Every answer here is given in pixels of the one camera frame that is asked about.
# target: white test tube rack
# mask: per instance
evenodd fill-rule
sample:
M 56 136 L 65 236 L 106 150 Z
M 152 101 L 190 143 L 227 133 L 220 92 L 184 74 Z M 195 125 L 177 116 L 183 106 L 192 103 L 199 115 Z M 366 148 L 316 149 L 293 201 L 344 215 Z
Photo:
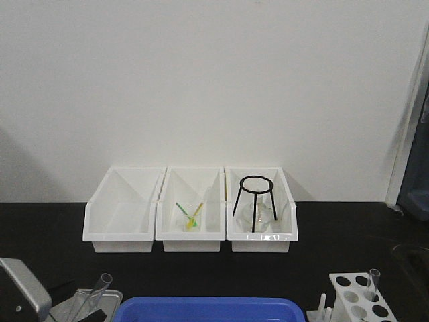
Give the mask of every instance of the white test tube rack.
M 309 322 L 397 322 L 379 290 L 372 301 L 364 295 L 368 273 L 329 274 L 329 278 L 336 291 L 334 307 L 324 307 L 322 294 L 318 310 L 306 312 Z

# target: glass test tube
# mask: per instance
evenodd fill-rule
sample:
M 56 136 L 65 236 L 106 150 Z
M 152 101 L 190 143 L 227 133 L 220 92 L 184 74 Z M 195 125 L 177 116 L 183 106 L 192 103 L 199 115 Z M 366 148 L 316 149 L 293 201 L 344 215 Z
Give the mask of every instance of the glass test tube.
M 378 269 L 372 268 L 368 272 L 367 288 L 365 289 L 364 295 L 370 301 L 376 301 L 375 296 L 377 294 L 378 282 L 380 280 L 381 273 Z
M 112 280 L 113 278 L 110 274 L 108 273 L 101 274 L 99 280 L 97 281 L 97 283 L 95 283 L 94 288 L 87 295 L 87 297 L 85 298 L 80 308 L 78 308 L 77 313 L 69 321 L 72 321 L 72 322 L 80 321 L 81 319 L 84 319 L 92 312 L 94 312 L 100 301 L 100 298 L 102 297 L 104 292 L 108 289 L 108 287 L 112 283 Z

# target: blue tray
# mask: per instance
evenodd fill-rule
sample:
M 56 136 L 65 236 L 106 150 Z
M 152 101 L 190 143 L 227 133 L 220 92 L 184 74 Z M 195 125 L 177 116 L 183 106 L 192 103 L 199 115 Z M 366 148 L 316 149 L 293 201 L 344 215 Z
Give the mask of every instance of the blue tray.
M 113 322 L 305 322 L 298 305 L 259 297 L 133 297 Z

